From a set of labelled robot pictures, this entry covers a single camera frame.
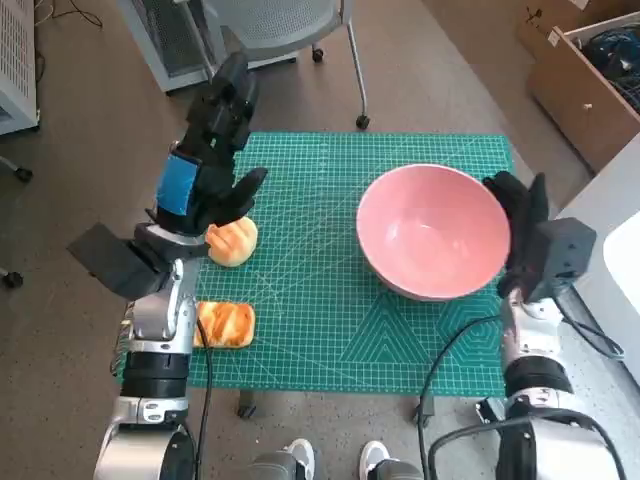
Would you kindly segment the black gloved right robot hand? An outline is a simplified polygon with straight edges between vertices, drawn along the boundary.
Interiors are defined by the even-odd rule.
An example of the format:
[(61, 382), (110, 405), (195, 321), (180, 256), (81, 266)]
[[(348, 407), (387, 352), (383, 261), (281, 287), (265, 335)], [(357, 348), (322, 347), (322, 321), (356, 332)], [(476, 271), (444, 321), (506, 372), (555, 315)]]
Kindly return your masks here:
[(525, 272), (524, 258), (535, 226), (549, 218), (546, 176), (536, 174), (531, 185), (526, 187), (511, 173), (500, 171), (485, 177), (482, 184), (500, 203), (509, 223), (510, 250), (505, 273), (497, 285), (498, 295), (506, 298)]

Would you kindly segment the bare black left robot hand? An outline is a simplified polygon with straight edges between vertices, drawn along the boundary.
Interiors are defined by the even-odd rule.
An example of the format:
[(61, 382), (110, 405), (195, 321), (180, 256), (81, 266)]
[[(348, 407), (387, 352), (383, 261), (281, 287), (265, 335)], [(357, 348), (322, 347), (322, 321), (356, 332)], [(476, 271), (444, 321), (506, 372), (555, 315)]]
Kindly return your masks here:
[(196, 93), (181, 140), (170, 149), (148, 212), (161, 228), (199, 236), (209, 225), (224, 226), (254, 206), (254, 196), (268, 170), (255, 167), (235, 176), (235, 154), (250, 136), (259, 95), (246, 56), (231, 54), (211, 81)]

